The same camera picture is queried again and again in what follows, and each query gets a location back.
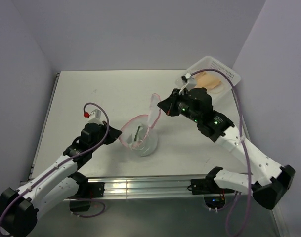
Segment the white mesh laundry bag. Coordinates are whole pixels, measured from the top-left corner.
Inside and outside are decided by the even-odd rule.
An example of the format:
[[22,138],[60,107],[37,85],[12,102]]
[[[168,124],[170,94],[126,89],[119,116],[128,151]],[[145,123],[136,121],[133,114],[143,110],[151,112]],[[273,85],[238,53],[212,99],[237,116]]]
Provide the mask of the white mesh laundry bag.
[[139,157],[148,156],[157,148],[155,125],[161,116],[161,109],[157,106],[160,101],[158,94],[152,94],[148,114],[132,118],[121,128],[119,141]]

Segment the mint green bra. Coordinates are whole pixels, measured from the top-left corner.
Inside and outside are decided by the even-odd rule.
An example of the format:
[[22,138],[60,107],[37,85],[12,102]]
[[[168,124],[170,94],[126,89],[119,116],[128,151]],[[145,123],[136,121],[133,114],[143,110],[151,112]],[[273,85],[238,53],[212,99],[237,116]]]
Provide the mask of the mint green bra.
[[139,156],[152,154],[158,145],[158,135],[146,124],[140,124],[131,134],[131,149]]

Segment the beige bra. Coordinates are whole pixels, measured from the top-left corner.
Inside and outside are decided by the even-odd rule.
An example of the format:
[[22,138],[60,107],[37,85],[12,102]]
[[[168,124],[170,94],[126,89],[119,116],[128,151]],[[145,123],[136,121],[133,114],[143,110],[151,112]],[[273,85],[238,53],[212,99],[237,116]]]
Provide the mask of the beige bra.
[[205,88],[206,90],[213,90],[221,85],[221,80],[207,72],[201,72],[194,76],[196,81],[196,88]]

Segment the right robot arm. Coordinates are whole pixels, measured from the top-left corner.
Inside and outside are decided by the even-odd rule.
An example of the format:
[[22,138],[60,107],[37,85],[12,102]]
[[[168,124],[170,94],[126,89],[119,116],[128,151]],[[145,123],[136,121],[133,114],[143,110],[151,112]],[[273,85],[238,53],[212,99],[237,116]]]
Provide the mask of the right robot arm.
[[235,173],[223,167],[213,168],[203,179],[191,180],[194,195],[248,193],[263,208],[272,210],[290,188],[295,170],[281,165],[260,151],[224,114],[216,111],[212,97],[204,88],[174,89],[157,106],[167,116],[182,115],[195,122],[198,130],[222,146],[247,167],[247,174]]

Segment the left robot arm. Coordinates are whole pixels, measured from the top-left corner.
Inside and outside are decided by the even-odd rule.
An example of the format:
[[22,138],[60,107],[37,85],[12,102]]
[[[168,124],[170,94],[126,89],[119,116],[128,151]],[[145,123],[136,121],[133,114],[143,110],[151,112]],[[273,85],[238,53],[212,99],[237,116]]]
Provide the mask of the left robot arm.
[[25,237],[40,218],[69,197],[88,193],[88,178],[79,169],[102,145],[115,142],[122,132],[106,122],[88,123],[59,159],[36,178],[0,195],[0,237]]

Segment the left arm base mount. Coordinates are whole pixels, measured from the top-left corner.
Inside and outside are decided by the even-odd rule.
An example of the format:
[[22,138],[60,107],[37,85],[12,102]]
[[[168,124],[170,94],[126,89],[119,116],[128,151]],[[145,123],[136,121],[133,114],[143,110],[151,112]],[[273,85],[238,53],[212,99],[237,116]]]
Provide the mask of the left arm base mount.
[[[98,200],[104,195],[105,183],[104,182],[88,182],[84,185],[80,185],[80,190],[77,194],[71,197],[69,201],[69,209],[74,215],[81,217],[95,217],[101,215],[106,205]],[[92,207],[100,209],[96,214],[89,214],[85,216],[81,212],[88,212]]]

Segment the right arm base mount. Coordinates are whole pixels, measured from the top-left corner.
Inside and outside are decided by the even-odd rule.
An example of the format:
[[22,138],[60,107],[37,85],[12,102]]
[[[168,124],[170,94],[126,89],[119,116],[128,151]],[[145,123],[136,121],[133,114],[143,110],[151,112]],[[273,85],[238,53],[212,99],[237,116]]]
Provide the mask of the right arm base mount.
[[187,190],[192,195],[214,195],[204,198],[204,203],[208,209],[215,211],[225,207],[225,190],[221,189],[214,181],[203,179],[191,179]]

